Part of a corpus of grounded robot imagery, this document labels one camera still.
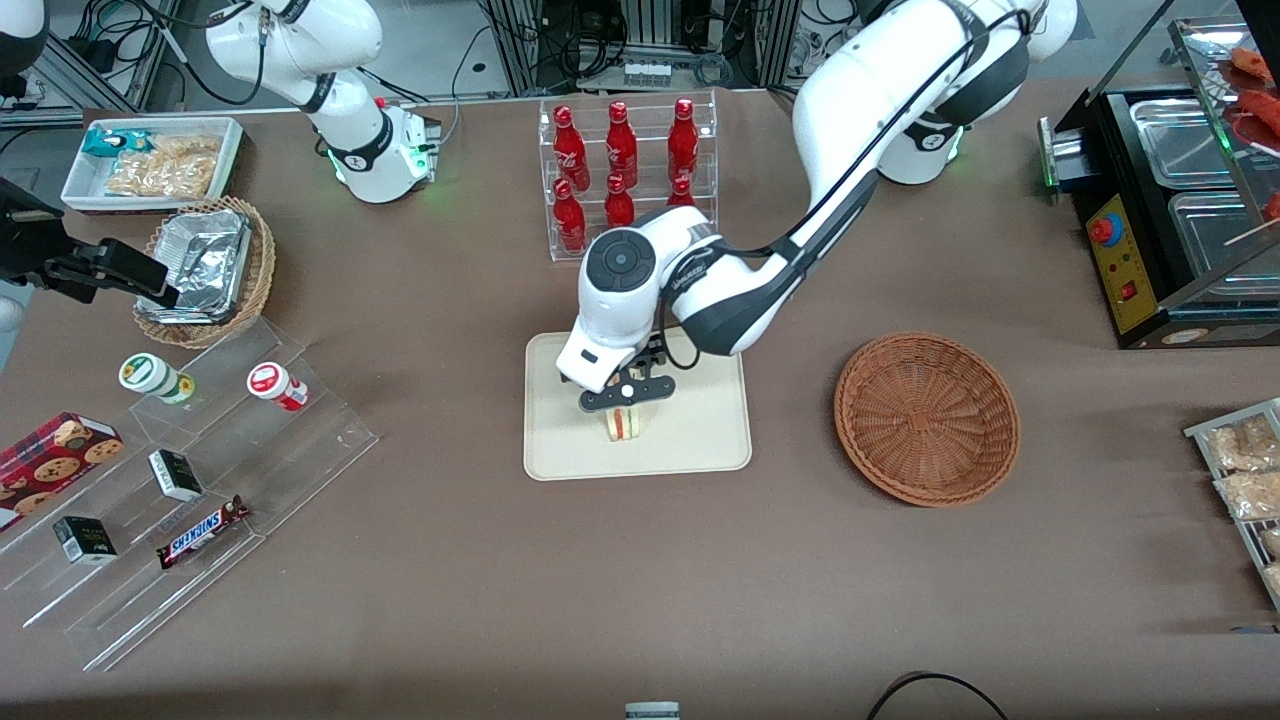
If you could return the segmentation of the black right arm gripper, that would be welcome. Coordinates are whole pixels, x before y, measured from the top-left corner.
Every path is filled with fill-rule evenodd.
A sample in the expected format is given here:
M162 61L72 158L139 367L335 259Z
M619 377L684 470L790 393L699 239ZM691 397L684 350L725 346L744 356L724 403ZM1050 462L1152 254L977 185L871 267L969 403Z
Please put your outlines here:
M61 211L1 178L1 279L26 284L45 268L45 287L81 304L100 290L119 290L173 307L179 291L166 282L168 266L119 240L91 245L69 236Z

